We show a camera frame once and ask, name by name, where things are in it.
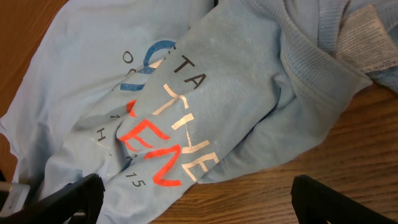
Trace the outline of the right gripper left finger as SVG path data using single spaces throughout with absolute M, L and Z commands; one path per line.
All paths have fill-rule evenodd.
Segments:
M 15 214 L 1 218 L 1 224 L 96 224 L 104 192 L 101 177 L 90 174 Z

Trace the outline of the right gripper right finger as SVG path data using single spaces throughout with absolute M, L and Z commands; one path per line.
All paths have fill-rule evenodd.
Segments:
M 307 175 L 294 178 L 290 194 L 300 224 L 397 224 Z

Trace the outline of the light blue printed t-shirt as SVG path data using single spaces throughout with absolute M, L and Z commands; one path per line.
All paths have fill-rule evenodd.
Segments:
M 38 201 L 90 174 L 100 223 L 319 145 L 372 82 L 397 89 L 396 1 L 68 1 L 1 133 Z

